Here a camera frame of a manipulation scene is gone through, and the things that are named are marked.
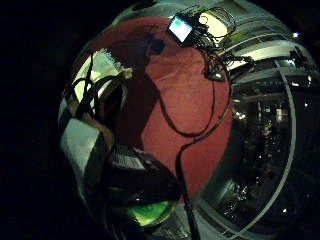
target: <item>red carpet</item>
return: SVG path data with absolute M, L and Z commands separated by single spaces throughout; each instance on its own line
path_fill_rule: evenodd
M 214 94 L 212 126 L 227 101 L 226 83 L 205 79 L 204 58 L 194 48 L 180 48 L 166 31 L 169 20 L 145 17 L 127 21 L 99 35 L 88 48 L 108 48 L 117 61 L 134 68 L 129 80 L 129 97 L 116 122 L 116 137 L 153 154 L 173 172 L 181 145 L 192 138 L 173 130 L 160 107 L 159 98 L 172 122 L 182 132 L 199 132 L 210 119 Z M 80 59 L 75 72 L 83 63 Z M 197 192 L 208 180 L 225 150 L 232 121 L 232 111 L 206 140 L 187 149 L 183 166 L 189 191 Z

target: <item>equipment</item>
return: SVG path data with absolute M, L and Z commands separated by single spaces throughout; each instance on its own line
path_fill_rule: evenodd
M 128 77 L 123 69 L 117 76 L 93 82 L 90 80 L 92 52 L 90 58 L 86 78 L 75 80 L 67 87 L 61 101 L 60 147 L 72 166 L 82 202 L 103 228 L 108 229 L 110 224 L 138 229 L 155 226 L 175 208 L 180 198 L 178 183 L 150 154 L 116 143 L 112 130 L 99 122 L 95 111 L 100 101 L 98 92 L 107 83 L 107 89 L 125 89 L 124 82 L 130 74 Z M 78 100 L 74 88 L 81 81 L 91 87 Z

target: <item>wire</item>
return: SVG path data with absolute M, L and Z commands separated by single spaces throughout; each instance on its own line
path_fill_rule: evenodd
M 213 7 L 213 8 L 207 9 L 206 11 L 213 11 L 213 12 L 216 12 L 216 13 L 219 13 L 219 11 L 220 11 L 220 13 L 222 13 L 222 16 L 225 17 L 227 19 L 227 21 L 229 22 L 229 24 L 232 26 L 231 31 L 229 31 L 228 33 L 226 33 L 223 36 L 218 36 L 218 37 L 215 36 L 215 39 L 228 37 L 228 36 L 230 36 L 232 33 L 234 33 L 236 31 L 236 28 L 237 28 L 236 20 L 234 19 L 232 14 L 229 13 L 227 10 L 225 10 L 222 7 Z
M 205 127 L 199 132 L 183 132 L 183 131 L 179 130 L 176 127 L 176 125 L 174 124 L 172 118 L 170 117 L 170 115 L 167 111 L 167 108 L 165 106 L 165 103 L 160 95 L 159 102 L 160 102 L 161 111 L 162 111 L 162 114 L 163 114 L 164 118 L 166 119 L 168 125 L 171 127 L 171 129 L 173 129 L 175 132 L 179 133 L 181 136 L 188 137 L 188 138 L 198 137 L 198 136 L 202 135 L 205 131 L 207 131 L 207 129 L 209 128 L 210 123 L 212 121 L 212 118 L 213 118 L 214 106 L 215 106 L 215 104 L 214 104 L 215 103 L 214 82 L 211 83 L 211 86 L 212 86 L 212 104 L 211 104 L 210 117 L 209 117 L 209 120 L 206 123 Z
M 190 143 L 184 144 L 181 146 L 177 156 L 176 156 L 176 162 L 175 162 L 175 169 L 176 169 L 176 174 L 177 174 L 177 178 L 180 184 L 180 188 L 181 188 L 181 193 L 183 196 L 183 200 L 185 203 L 185 210 L 187 213 L 187 217 L 188 217 L 188 223 L 190 226 L 190 232 L 191 232 L 191 238 L 192 240 L 200 240 L 200 233 L 199 233 L 199 228 L 195 219 L 195 216 L 193 214 L 193 206 L 192 203 L 190 201 L 189 198 L 189 193 L 188 193 L 188 188 L 186 185 L 186 180 L 185 180 L 185 176 L 184 176 L 184 170 L 182 167 L 182 162 L 181 162 L 181 158 L 182 158 L 182 154 L 183 152 L 188 149 L 190 146 L 201 142 L 203 140 L 205 140 L 206 138 L 208 138 L 222 123 L 222 121 L 225 119 L 225 117 L 227 116 L 228 110 L 230 108 L 231 105 L 231 96 L 232 96 L 232 88 L 231 88 L 231 82 L 230 82 L 230 76 L 229 73 L 226 69 L 226 67 L 223 65 L 223 62 L 219 62 L 218 64 L 221 65 L 225 78 L 227 80 L 228 86 L 229 86 L 229 94 L 228 94 L 228 99 L 227 99 L 227 103 L 224 107 L 224 110 L 222 112 L 222 115 L 219 117 L 218 121 L 212 126 L 212 128 L 205 134 L 203 134 L 202 136 L 199 136 L 198 138 L 194 138 L 194 140 Z

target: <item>cable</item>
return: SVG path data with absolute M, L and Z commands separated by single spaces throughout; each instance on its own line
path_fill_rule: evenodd
M 215 103 L 214 82 L 212 82 L 211 85 L 212 85 L 212 104 L 211 104 L 210 117 L 209 117 L 209 120 L 206 123 L 205 127 L 199 132 L 183 132 L 183 131 L 179 130 L 176 127 L 176 125 L 174 124 L 173 120 L 171 119 L 171 117 L 167 111 L 167 108 L 165 106 L 165 103 L 160 95 L 159 102 L 160 102 L 161 111 L 162 111 L 162 114 L 163 114 L 164 118 L 166 119 L 168 125 L 171 127 L 171 129 L 173 129 L 175 132 L 179 133 L 181 136 L 188 137 L 188 138 L 198 137 L 198 136 L 202 135 L 205 131 L 207 131 L 207 129 L 209 128 L 210 123 L 212 121 L 212 118 L 213 118 L 214 106 L 215 106 L 215 104 L 214 104 Z
M 180 188 L 181 188 L 181 193 L 183 196 L 183 200 L 185 203 L 185 210 L 187 213 L 187 217 L 188 217 L 188 223 L 190 226 L 190 232 L 191 232 L 191 238 L 192 240 L 200 240 L 200 233 L 199 233 L 199 228 L 195 219 L 195 216 L 193 214 L 193 206 L 192 203 L 190 201 L 189 198 L 189 194 L 188 194 L 188 189 L 187 189 L 187 185 L 186 185 L 186 180 L 185 180 L 185 176 L 184 176 L 184 170 L 182 167 L 182 162 L 181 162 L 181 158 L 182 158 L 182 154 L 183 152 L 189 148 L 191 145 L 194 145 L 200 141 L 205 140 L 206 138 L 208 138 L 222 123 L 222 121 L 225 119 L 225 117 L 227 116 L 229 107 L 231 105 L 231 96 L 232 96 L 232 88 L 231 88 L 231 82 L 230 82 L 230 77 L 229 77 L 229 73 L 226 69 L 226 67 L 223 65 L 223 63 L 220 63 L 221 67 L 224 71 L 224 75 L 225 78 L 227 79 L 227 83 L 229 85 L 229 94 L 228 94 L 228 99 L 227 99 L 227 103 L 224 107 L 224 110 L 222 112 L 222 115 L 219 117 L 219 120 L 213 125 L 213 127 L 205 134 L 203 134 L 202 136 L 199 136 L 198 138 L 194 138 L 194 140 L 190 143 L 184 144 L 181 146 L 177 156 L 176 156 L 176 162 L 175 162 L 175 169 L 176 169 L 176 174 L 177 174 L 177 178 L 180 184 Z

